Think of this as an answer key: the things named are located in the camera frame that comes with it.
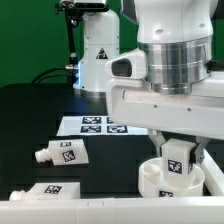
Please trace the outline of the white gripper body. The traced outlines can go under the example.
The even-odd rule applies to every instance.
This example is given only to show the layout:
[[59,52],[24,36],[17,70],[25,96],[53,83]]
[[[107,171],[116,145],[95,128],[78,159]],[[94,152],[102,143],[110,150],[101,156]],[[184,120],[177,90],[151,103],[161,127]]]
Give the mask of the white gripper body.
[[156,93],[145,81],[146,56],[135,49],[108,61],[109,117],[116,123],[224,140],[224,72],[196,82],[190,94]]

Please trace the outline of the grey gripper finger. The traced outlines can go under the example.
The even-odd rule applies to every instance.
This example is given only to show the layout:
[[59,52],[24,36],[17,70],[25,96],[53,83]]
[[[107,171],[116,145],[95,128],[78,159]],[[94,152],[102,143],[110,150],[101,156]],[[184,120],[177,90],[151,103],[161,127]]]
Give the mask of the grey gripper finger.
[[210,139],[207,137],[200,137],[200,136],[196,137],[197,147],[196,147],[195,155],[196,155],[197,165],[200,165],[203,162],[205,158],[204,149],[206,148],[209,142],[210,142]]
[[160,157],[161,156],[161,147],[165,143],[165,138],[164,138],[163,134],[158,130],[149,129],[148,136],[149,136],[150,140],[152,141],[152,143],[156,147],[156,155],[158,157]]

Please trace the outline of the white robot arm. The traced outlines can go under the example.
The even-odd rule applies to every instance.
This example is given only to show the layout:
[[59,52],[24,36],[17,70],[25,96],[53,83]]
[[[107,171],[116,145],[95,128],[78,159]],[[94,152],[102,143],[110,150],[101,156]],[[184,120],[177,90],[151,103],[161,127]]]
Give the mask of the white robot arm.
[[146,128],[159,149],[165,132],[196,136],[200,147],[224,140],[224,70],[211,49],[218,1],[121,0],[138,24],[137,48],[88,79],[113,121]]

